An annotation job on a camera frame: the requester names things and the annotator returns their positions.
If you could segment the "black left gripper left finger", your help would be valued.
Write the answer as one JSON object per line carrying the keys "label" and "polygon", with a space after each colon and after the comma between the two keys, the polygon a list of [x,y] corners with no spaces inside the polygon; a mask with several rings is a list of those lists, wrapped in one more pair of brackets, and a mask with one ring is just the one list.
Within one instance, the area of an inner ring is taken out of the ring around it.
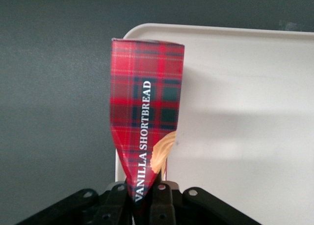
{"label": "black left gripper left finger", "polygon": [[129,225],[130,208],[126,183],[115,183],[97,209],[95,225]]}

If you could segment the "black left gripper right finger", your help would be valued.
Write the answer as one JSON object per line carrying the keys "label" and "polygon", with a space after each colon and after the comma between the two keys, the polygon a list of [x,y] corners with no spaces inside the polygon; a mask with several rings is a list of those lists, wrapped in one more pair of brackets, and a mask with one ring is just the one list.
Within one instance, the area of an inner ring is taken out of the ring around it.
{"label": "black left gripper right finger", "polygon": [[150,225],[175,225],[175,208],[172,190],[166,183],[153,186],[152,203],[149,214]]}

